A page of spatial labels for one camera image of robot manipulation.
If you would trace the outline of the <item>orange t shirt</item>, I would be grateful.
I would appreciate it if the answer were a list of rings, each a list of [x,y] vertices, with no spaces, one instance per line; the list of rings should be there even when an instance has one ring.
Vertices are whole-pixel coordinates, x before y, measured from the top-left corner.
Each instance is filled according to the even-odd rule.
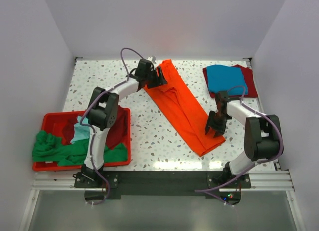
[[[158,67],[162,69],[167,85],[144,90],[185,143],[200,157],[222,145],[226,141],[223,136],[215,138],[214,131],[206,135],[208,115],[179,75],[173,62],[165,60]]]

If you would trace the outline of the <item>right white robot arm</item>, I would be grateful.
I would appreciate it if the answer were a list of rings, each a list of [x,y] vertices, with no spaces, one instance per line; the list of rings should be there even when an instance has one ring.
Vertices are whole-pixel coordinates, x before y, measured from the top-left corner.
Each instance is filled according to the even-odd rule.
[[[227,121],[236,119],[244,126],[244,151],[234,160],[226,163],[214,182],[228,185],[246,174],[256,165],[279,158],[284,150],[280,120],[276,115],[266,115],[247,104],[242,98],[229,97],[221,91],[215,95],[216,111],[210,111],[205,133],[214,131],[214,137],[223,136]]]

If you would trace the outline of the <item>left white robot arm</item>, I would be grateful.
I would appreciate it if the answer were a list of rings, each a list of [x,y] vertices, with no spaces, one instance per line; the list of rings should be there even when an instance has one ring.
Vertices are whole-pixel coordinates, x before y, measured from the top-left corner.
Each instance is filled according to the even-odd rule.
[[[84,124],[83,118],[80,120],[80,125],[89,128],[90,135],[87,155],[76,181],[85,184],[106,182],[102,175],[104,149],[108,133],[117,118],[119,101],[144,87],[152,89],[163,85],[167,85],[167,80],[162,68],[154,67],[151,61],[142,58],[137,68],[130,71],[125,80],[107,89],[96,87],[93,90],[83,115],[88,119],[88,123]]]

